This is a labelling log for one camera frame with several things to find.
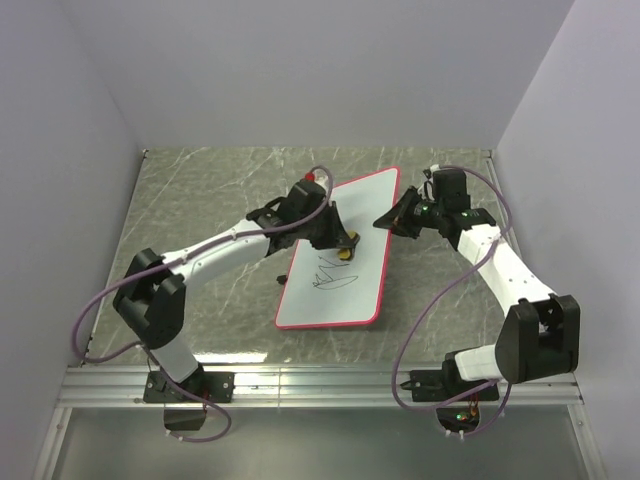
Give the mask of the yellow whiteboard eraser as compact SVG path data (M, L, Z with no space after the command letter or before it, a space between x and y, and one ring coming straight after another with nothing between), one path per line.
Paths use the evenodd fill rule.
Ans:
M340 261L348 262L354 259L356 246L359 243L360 235L355 231L348 231L350 244L347 247L340 248L337 257Z

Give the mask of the red framed whiteboard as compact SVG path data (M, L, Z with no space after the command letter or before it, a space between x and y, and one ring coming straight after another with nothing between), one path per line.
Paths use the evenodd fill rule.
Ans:
M348 231L359 234L354 257L296 245L275 325L280 329L368 325L379 315L391 234L373 226L394 205L400 169L392 166L335 187L331 199Z

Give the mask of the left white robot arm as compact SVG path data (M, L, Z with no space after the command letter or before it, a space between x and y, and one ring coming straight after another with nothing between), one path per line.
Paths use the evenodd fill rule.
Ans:
M229 230L191 247L163 255L151 249L136 254L113 307L168 374L166 388L178 401L196 399L203 381L203 368L181 334L187 295L299 240L316 250L336 250L347 261L354 256L359 235L345 229L333 201L297 205L279 197Z

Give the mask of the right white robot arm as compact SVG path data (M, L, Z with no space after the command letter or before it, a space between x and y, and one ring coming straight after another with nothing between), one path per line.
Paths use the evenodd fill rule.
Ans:
M480 380L519 384L576 370L578 302L540 281L502 238L491 214L470 206L468 195L426 199L411 187L373 226L412 239L423 229L438 231L481 276L505 315L494 344L448 355L449 369L441 376L448 397L466 398Z

